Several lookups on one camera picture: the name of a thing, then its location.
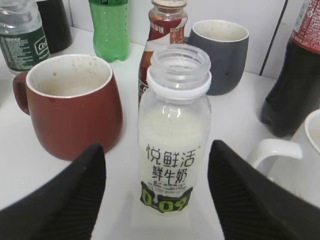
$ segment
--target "green water bottle label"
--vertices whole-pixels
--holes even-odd
[[[50,57],[42,27],[24,34],[0,34],[0,47],[7,66],[18,72],[28,71]]]

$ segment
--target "bottle label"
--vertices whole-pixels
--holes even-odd
[[[186,150],[148,143],[141,146],[141,197],[143,204],[161,213],[181,211],[196,182],[201,146]]]
[[[149,38],[145,44],[139,70],[139,102],[142,94],[147,90],[147,70],[151,65],[150,59],[155,50],[170,44],[185,43],[185,25],[187,17],[164,21],[152,19],[150,21]]]
[[[305,0],[291,38],[302,48],[320,54],[320,0]]]
[[[128,0],[90,0],[90,3],[97,5],[120,6],[128,3]]]
[[[50,57],[42,27],[24,34],[0,34],[0,47],[7,66],[13,71],[28,71]]]

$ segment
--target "wall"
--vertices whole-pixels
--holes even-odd
[[[63,1],[67,5],[66,10],[70,9],[71,25],[93,31],[89,1]],[[288,1],[262,75],[277,78],[281,70],[286,42],[303,1]],[[144,45],[149,33],[148,12],[152,8],[151,0],[128,0],[128,4],[131,41]],[[185,32],[189,35],[192,25],[205,19],[223,19],[247,27],[250,37],[245,70],[259,74],[284,5],[285,0],[188,0],[186,11],[189,19]]]
[[[64,5],[66,17],[68,18],[69,25],[70,25],[70,26],[73,26],[74,24],[73,24],[73,22],[72,22],[71,9],[70,9],[69,0],[63,0],[63,5]]]
[[[286,45],[303,3],[304,0],[288,1],[263,71],[264,76],[278,78],[285,58]]]

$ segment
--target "red bottle label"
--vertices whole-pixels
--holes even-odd
[[[145,44],[139,69],[139,102],[142,94],[148,88],[147,70],[151,65],[150,59],[153,52],[162,46],[185,42],[186,17],[170,21],[152,19],[152,17],[150,19],[149,38]]]
[[[291,38],[302,48],[320,54],[320,0],[305,0]]]

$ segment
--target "black object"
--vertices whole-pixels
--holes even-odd
[[[266,97],[260,121],[282,138],[320,105],[320,54],[289,40],[281,74]]]
[[[60,52],[72,43],[63,0],[37,1],[50,53]]]
[[[0,211],[0,239],[89,240],[105,185],[104,151],[93,144],[47,184]]]
[[[320,209],[268,180],[223,141],[213,142],[211,196],[226,240],[319,240]]]

